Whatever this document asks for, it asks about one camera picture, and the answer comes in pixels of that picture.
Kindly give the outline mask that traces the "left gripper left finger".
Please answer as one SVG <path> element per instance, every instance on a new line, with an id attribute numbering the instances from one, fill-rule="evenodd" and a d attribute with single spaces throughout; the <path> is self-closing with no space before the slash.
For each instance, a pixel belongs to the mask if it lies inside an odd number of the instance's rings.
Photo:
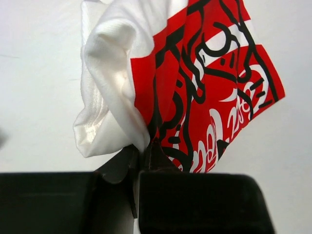
<path id="1" fill-rule="evenodd" d="M 1 173 L 1 233 L 133 233 L 137 159 L 128 146 L 93 172 Z"/>

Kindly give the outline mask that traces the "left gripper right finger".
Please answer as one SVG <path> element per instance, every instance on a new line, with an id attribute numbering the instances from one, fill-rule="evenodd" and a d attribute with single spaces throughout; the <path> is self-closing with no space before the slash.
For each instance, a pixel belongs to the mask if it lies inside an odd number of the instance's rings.
<path id="1" fill-rule="evenodd" d="M 181 172 L 158 142 L 139 174 L 142 234 L 273 234 L 257 182 L 248 175 Z"/>

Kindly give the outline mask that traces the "white red-print t-shirt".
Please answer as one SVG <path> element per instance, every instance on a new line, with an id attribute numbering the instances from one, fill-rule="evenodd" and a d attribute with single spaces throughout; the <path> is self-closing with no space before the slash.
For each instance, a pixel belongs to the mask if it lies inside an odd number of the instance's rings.
<path id="1" fill-rule="evenodd" d="M 84 157 L 156 142 L 179 170 L 206 173 L 285 96 L 241 0 L 84 0 L 81 37 Z"/>

